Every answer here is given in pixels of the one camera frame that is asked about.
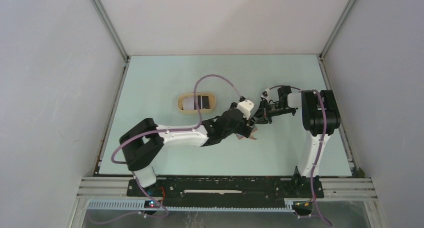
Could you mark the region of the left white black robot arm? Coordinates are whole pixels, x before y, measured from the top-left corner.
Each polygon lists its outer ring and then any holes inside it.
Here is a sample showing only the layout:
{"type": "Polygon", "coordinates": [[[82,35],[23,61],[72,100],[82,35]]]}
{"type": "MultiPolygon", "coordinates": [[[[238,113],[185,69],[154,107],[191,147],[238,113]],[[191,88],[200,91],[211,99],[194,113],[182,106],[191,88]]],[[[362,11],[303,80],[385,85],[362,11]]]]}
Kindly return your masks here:
{"type": "Polygon", "coordinates": [[[152,196],[158,190],[158,182],[151,163],[163,147],[211,146],[233,134],[248,138],[257,120],[254,116],[246,118],[237,108],[204,120],[197,128],[163,126],[156,124],[152,118],[146,118],[119,139],[125,158],[123,163],[139,182],[139,190],[146,196],[152,196]]]}

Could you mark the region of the beige oval card tray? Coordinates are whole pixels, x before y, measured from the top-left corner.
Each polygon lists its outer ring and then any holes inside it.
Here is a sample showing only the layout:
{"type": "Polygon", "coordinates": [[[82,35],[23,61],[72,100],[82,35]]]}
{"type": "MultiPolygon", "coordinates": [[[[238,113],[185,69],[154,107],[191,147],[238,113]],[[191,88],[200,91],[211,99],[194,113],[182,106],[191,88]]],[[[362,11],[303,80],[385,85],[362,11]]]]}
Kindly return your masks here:
{"type": "Polygon", "coordinates": [[[216,107],[216,96],[212,92],[183,93],[177,99],[177,107],[182,114],[212,113],[216,107]]]}

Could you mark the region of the brown leather card holder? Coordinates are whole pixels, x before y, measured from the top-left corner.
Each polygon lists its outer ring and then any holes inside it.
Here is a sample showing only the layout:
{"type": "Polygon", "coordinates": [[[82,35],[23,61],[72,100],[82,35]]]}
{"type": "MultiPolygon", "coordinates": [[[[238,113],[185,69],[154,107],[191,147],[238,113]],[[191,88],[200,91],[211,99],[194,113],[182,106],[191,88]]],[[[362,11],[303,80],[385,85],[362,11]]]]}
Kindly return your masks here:
{"type": "MultiPolygon", "coordinates": [[[[255,126],[252,129],[252,131],[251,131],[250,136],[248,137],[248,139],[250,139],[250,140],[257,140],[257,138],[254,137],[254,133],[257,132],[257,131],[258,131],[258,128],[255,126]]],[[[238,140],[246,139],[246,137],[243,136],[243,135],[241,135],[241,134],[236,134],[236,137],[237,137],[238,140]]]]}

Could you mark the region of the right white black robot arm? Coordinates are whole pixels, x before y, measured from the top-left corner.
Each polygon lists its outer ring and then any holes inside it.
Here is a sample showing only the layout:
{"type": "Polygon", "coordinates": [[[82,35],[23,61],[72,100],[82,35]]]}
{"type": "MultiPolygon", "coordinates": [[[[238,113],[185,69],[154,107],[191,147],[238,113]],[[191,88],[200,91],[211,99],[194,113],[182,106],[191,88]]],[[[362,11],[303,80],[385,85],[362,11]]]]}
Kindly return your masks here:
{"type": "Polygon", "coordinates": [[[291,191],[303,197],[319,179],[319,169],[325,146],[340,127],[341,116],[333,90],[302,90],[288,85],[266,89],[253,118],[256,124],[271,124],[272,118],[301,113],[306,131],[303,155],[295,167],[291,191]]]}

